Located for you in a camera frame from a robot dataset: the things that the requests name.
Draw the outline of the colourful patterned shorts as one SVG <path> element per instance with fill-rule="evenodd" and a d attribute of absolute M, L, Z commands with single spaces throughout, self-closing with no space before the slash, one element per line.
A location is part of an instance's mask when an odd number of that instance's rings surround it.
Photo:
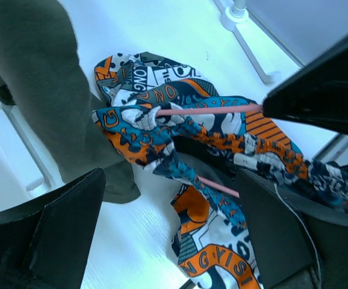
<path fill-rule="evenodd" d="M 159 110 L 254 104 L 220 96 L 191 66 L 142 52 L 115 54 L 94 69 L 107 105 L 95 124 L 128 162 L 181 182 L 172 200 L 180 218 L 172 249 L 178 266 L 200 288 L 264 288 L 240 197 L 203 184 L 198 176 L 237 192 L 248 170 L 318 204 L 348 213 L 348 166 L 310 160 L 261 111 L 163 116 Z"/>

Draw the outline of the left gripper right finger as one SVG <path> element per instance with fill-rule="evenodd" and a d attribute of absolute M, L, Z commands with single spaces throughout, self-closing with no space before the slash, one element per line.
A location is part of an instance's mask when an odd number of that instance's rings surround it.
<path fill-rule="evenodd" d="M 348 213 L 248 170 L 236 176 L 264 288 L 348 288 Z"/>

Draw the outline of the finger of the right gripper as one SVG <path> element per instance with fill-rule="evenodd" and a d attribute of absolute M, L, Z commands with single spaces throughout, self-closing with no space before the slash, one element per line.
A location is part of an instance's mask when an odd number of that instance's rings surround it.
<path fill-rule="evenodd" d="M 348 35 L 273 89 L 263 112 L 348 135 Z"/>

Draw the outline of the olive green shorts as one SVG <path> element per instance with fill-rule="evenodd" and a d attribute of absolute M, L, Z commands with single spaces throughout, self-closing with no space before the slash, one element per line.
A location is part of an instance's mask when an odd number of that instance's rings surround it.
<path fill-rule="evenodd" d="M 65 183 L 100 167 L 105 201 L 125 204 L 140 196 L 132 166 L 92 121 L 103 103 L 90 91 L 58 1 L 0 1 L 0 77 Z"/>

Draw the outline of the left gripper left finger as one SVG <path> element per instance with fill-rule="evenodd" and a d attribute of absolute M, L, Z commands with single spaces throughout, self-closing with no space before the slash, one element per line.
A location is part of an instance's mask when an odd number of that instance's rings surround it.
<path fill-rule="evenodd" d="M 0 288 L 80 288 L 105 182 L 94 169 L 0 212 Z"/>

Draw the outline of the pink wire hanger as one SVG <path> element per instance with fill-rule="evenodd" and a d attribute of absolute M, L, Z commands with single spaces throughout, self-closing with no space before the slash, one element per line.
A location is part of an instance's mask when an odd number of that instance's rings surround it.
<path fill-rule="evenodd" d="M 159 110 L 156 114 L 156 118 L 163 116 L 181 116 L 181 115 L 201 115 L 201 114 L 227 114 L 227 113 L 246 113 L 251 111 L 261 111 L 262 105 L 250 104 L 244 106 L 233 106 L 233 107 L 211 107 L 211 108 L 192 108 L 192 109 L 169 109 Z M 240 197 L 239 192 L 210 181 L 209 179 L 198 176 L 198 179 L 205 185 L 208 185 L 216 190 L 220 190 L 223 193 L 227 193 L 234 197 Z"/>

